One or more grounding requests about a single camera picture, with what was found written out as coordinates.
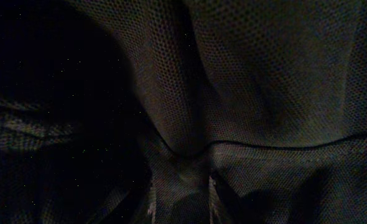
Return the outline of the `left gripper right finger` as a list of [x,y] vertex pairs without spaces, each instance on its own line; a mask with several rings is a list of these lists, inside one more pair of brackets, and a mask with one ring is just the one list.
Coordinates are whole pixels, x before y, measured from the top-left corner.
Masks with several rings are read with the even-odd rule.
[[209,176],[209,211],[210,211],[210,224],[222,224],[220,215],[220,199],[216,192],[216,182]]

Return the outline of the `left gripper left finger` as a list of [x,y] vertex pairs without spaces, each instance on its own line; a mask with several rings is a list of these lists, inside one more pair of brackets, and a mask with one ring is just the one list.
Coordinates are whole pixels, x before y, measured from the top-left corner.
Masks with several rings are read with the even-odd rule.
[[155,222],[156,222],[156,189],[153,186],[153,184],[151,184],[147,195],[146,224],[155,224]]

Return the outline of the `black t-shirt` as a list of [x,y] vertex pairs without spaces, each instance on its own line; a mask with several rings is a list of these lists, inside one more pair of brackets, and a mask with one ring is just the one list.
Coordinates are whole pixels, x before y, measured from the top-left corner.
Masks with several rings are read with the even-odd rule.
[[367,223],[367,1],[0,1],[0,223]]

